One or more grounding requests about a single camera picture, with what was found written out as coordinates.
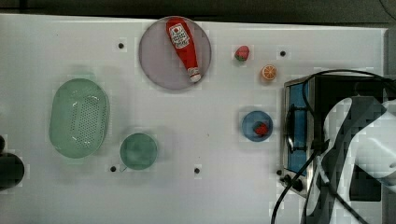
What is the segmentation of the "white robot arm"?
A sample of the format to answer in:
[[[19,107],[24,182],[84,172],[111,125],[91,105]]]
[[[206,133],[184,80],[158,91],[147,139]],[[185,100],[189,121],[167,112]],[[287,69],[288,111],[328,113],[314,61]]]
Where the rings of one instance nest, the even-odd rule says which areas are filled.
[[[316,156],[302,224],[382,224],[375,189],[362,178],[395,190],[395,102],[355,96],[326,114],[325,146]]]

